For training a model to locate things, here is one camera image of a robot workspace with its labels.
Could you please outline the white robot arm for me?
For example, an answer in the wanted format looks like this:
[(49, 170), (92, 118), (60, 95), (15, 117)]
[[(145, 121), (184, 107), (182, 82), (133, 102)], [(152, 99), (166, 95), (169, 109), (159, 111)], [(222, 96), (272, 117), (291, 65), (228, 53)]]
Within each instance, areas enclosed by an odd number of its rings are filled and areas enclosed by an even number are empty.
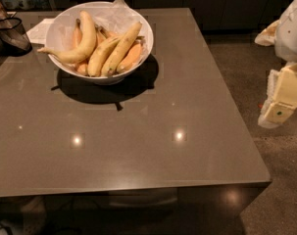
[(276, 128), (297, 109), (297, 0), (257, 35), (255, 43), (273, 46), (275, 54), (286, 62), (282, 69), (270, 71), (267, 100), (258, 118), (261, 127)]

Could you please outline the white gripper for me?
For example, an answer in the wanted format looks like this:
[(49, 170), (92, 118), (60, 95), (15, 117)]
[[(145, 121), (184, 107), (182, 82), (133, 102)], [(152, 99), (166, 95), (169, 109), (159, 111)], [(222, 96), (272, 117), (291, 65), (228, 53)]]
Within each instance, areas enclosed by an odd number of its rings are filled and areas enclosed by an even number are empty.
[(258, 125), (277, 128), (283, 125), (297, 108), (297, 63), (285, 66), (278, 74), (273, 100), (266, 100), (261, 108)]

